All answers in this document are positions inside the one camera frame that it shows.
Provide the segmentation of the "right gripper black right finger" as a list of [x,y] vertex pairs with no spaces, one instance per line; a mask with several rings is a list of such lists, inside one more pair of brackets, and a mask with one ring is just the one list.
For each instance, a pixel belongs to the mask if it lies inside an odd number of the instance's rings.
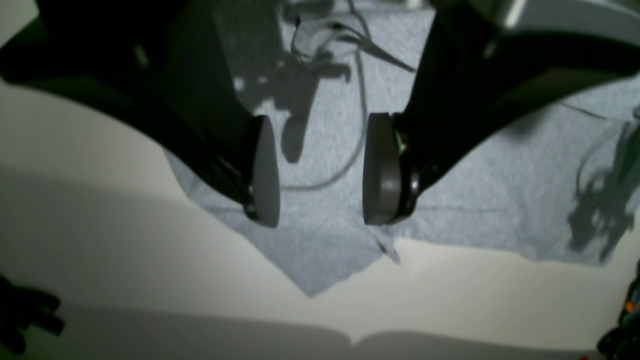
[[488,137],[553,102],[639,72],[639,11],[607,0],[435,0],[402,112],[373,112],[362,214],[412,216]]

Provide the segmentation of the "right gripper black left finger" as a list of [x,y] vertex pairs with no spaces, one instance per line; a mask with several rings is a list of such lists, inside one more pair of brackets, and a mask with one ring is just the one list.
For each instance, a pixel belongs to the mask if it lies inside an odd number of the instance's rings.
[[1,48],[1,77],[107,114],[278,226],[274,128],[239,101],[206,0],[39,0]]

